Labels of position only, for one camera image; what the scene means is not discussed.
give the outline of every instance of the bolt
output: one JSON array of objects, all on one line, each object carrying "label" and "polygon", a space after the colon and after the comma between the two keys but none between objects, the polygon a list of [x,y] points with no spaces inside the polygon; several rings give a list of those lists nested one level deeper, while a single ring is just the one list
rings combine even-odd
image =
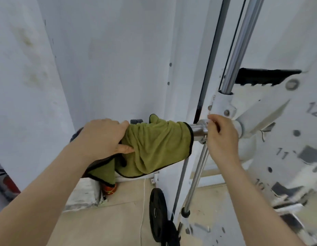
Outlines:
[{"label": "bolt", "polygon": [[230,115],[230,111],[229,111],[229,110],[225,110],[225,111],[223,112],[223,114],[224,114],[225,116],[229,116],[229,115]]},{"label": "bolt", "polygon": [[293,135],[296,137],[300,136],[301,135],[300,130],[297,130],[297,129],[293,130]]},{"label": "bolt", "polygon": [[299,85],[300,85],[300,81],[293,78],[287,81],[285,88],[288,91],[294,91],[299,87]]}]

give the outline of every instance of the black cable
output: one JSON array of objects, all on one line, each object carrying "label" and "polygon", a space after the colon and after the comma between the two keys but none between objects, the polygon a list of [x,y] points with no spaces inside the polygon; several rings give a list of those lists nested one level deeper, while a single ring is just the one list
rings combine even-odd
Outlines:
[{"label": "black cable", "polygon": [[239,24],[240,24],[240,22],[241,22],[241,18],[242,18],[242,14],[243,14],[243,10],[244,10],[245,3],[246,3],[246,0],[243,1],[243,6],[242,6],[242,9],[241,9],[240,16],[239,16],[239,18],[238,18],[238,22],[237,22],[237,26],[236,26],[236,29],[235,29],[235,33],[234,33],[233,40],[231,41],[231,46],[230,46],[229,53],[228,53],[228,57],[227,57],[227,61],[226,61],[226,64],[225,64],[225,66],[224,66],[224,70],[223,70],[223,73],[222,73],[222,76],[221,76],[221,80],[220,80],[220,84],[219,84],[218,90],[220,90],[220,87],[221,87],[221,84],[222,84],[222,80],[223,80],[223,77],[224,77],[224,73],[226,72],[226,69],[227,69],[227,65],[228,65],[228,61],[229,61],[231,49],[233,48],[233,45],[234,45],[234,41],[235,41],[235,38],[236,38],[238,26],[239,26]]}]

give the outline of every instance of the left hand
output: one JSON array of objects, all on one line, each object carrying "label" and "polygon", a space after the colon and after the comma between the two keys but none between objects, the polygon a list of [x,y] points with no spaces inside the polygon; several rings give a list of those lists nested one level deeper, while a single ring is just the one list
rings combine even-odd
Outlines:
[{"label": "left hand", "polygon": [[128,121],[120,124],[111,119],[92,120],[70,144],[91,161],[105,159],[116,153],[131,153],[134,152],[132,147],[118,144],[128,126]]}]

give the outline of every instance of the beige floor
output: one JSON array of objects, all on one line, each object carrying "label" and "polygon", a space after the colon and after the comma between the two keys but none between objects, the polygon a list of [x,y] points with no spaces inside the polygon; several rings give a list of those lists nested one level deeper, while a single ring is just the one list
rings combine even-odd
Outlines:
[{"label": "beige floor", "polygon": [[[140,244],[139,229],[143,210],[144,180],[120,183],[117,192],[109,196],[105,207],[63,213],[48,246],[134,246]],[[152,237],[148,201],[154,188],[145,181],[145,210],[141,228],[143,246],[160,245]],[[226,193],[226,186],[198,188],[191,206],[190,221],[211,225]],[[181,245],[202,245],[184,232]]]}]

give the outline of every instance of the black weight plate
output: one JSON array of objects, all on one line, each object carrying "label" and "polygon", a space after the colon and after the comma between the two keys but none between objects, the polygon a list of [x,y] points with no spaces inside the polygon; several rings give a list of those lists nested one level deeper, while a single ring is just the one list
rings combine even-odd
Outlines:
[{"label": "black weight plate", "polygon": [[154,188],[149,198],[149,221],[153,238],[156,242],[161,242],[163,229],[168,221],[168,210],[165,198],[160,188]]},{"label": "black weight plate", "polygon": [[178,231],[172,221],[167,221],[164,226],[161,246],[180,246]]}]

